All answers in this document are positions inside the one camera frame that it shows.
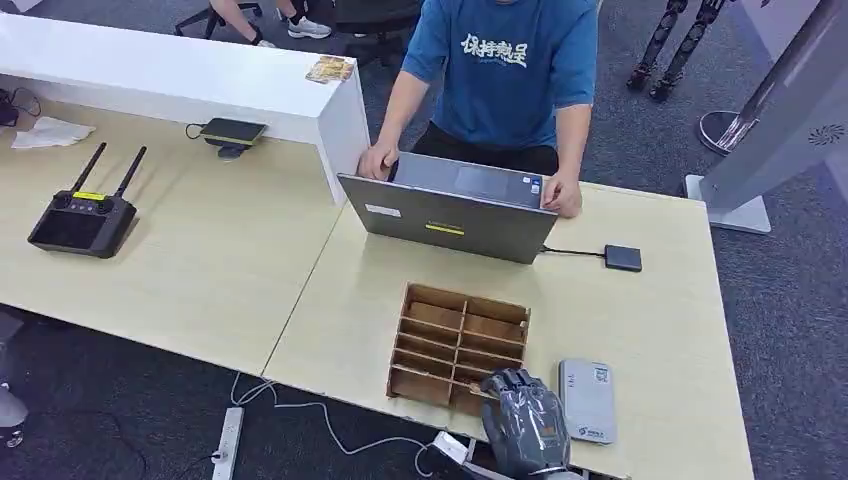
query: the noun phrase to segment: desk surface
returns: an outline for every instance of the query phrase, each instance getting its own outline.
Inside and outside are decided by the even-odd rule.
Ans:
[[[385,395],[407,282],[532,310],[525,365],[556,388],[564,357],[608,363],[619,441],[575,443],[579,467],[634,479],[753,478],[703,204],[584,184],[554,248],[642,249],[639,274],[591,257],[532,266],[368,235],[345,208],[264,376],[376,411],[485,438],[480,420]]]
[[[259,374],[340,211],[315,147],[266,139],[226,163],[181,124],[62,104],[45,114],[97,130],[34,150],[0,135],[0,302]],[[125,194],[139,221],[118,255],[29,245],[52,195],[102,141],[84,190],[114,192],[148,147]]]

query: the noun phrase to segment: wooden compartment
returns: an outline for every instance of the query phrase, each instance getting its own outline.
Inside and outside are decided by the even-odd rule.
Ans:
[[[395,349],[392,355],[392,365],[407,367],[416,372],[426,373],[444,379],[450,379],[453,372],[453,363],[436,358],[428,357],[420,353]]]
[[[448,406],[453,410],[479,417],[483,411],[483,402],[487,398],[490,397],[475,393],[469,386],[454,383]]]
[[[387,394],[480,415],[480,383],[522,366],[529,321],[519,305],[409,284]]]
[[[410,352],[423,353],[424,355],[433,358],[453,362],[453,359],[456,357],[456,348],[454,347],[454,345],[456,345],[456,338],[458,337],[454,337],[451,345],[446,345],[428,338],[398,332],[395,348]]]
[[[392,367],[389,378],[392,379],[389,391],[391,397],[401,396],[441,406],[448,406],[450,403],[451,382],[448,380],[421,375],[399,367]]]
[[[457,365],[467,365],[481,370],[494,371],[501,368],[521,368],[522,361],[480,350],[460,347],[456,356]]]
[[[459,330],[451,330],[441,325],[432,325],[420,320],[401,317],[398,331],[408,335],[441,343],[455,349],[459,341]]]
[[[502,357],[516,358],[518,360],[524,358],[523,343],[507,342],[494,337],[477,336],[471,332],[463,332],[462,341],[459,346],[471,350],[500,355]]]

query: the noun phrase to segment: printed text on t-shirt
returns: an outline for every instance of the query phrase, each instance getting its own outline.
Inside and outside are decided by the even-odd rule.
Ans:
[[[460,42],[462,51],[466,54],[476,55],[480,58],[498,58],[506,63],[513,63],[527,68],[527,44],[519,43],[513,48],[511,43],[480,40],[476,35],[468,34],[465,40]]]

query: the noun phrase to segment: power strip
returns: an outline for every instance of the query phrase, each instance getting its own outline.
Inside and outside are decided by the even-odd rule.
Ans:
[[[215,452],[221,458],[213,459],[215,470],[212,472],[212,480],[232,480],[233,471],[236,468],[236,452],[238,451],[238,439],[241,435],[241,421],[244,417],[244,409],[233,407],[227,409],[224,415],[224,428],[221,430],[221,443]]]

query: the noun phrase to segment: vent grille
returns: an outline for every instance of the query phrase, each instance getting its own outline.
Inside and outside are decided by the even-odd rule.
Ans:
[[[810,131],[807,141],[816,146],[833,145],[845,136],[845,125],[830,124],[814,128]]]

